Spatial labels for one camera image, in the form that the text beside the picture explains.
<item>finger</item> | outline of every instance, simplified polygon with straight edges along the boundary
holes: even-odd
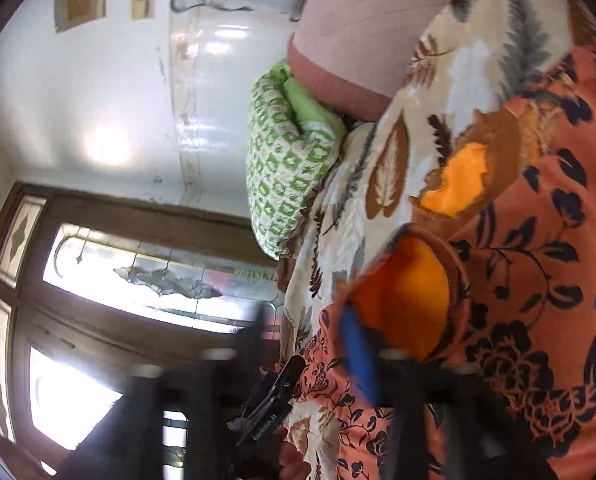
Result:
[[[278,426],[278,428],[274,431],[274,434],[280,439],[280,440],[284,440],[287,438],[287,434],[289,433],[289,430],[287,428],[285,428],[284,426]]]
[[[280,465],[293,465],[294,463],[302,462],[302,454],[296,449],[294,444],[283,442],[280,445],[280,454],[278,455],[278,463]]]
[[[307,477],[312,472],[312,465],[308,462],[303,462],[298,469],[298,472],[292,480],[307,480]]]
[[[282,468],[280,474],[278,475],[279,480],[298,480],[302,478],[302,475],[306,469],[305,465],[308,464],[302,460],[297,460],[296,462],[286,465]]]

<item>pink cushion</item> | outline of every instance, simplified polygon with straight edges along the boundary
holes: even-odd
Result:
[[[288,49],[319,101],[377,120],[403,85],[418,38],[450,0],[307,0]]]

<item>pillowcase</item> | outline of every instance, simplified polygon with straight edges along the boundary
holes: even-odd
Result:
[[[307,0],[288,46],[294,77],[318,101],[377,121],[411,52],[450,0]]]
[[[342,120],[275,65],[251,91],[247,192],[258,244],[278,260],[302,218],[307,198],[338,158]]]

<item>bedsheet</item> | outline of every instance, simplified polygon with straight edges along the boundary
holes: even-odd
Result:
[[[312,339],[323,308],[414,219],[409,197],[446,164],[457,138],[478,120],[475,110],[497,110],[595,30],[580,0],[452,0],[438,14],[414,50],[403,88],[380,121],[348,135],[292,240],[281,360]],[[314,465],[313,479],[334,479],[344,467],[342,424],[315,402],[294,406],[289,438]]]

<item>blue object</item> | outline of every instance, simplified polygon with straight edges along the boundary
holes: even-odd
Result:
[[[345,303],[340,318],[340,341],[347,369],[358,389],[375,406],[379,395],[372,358],[375,349],[366,338],[367,330],[361,326],[353,303]]]

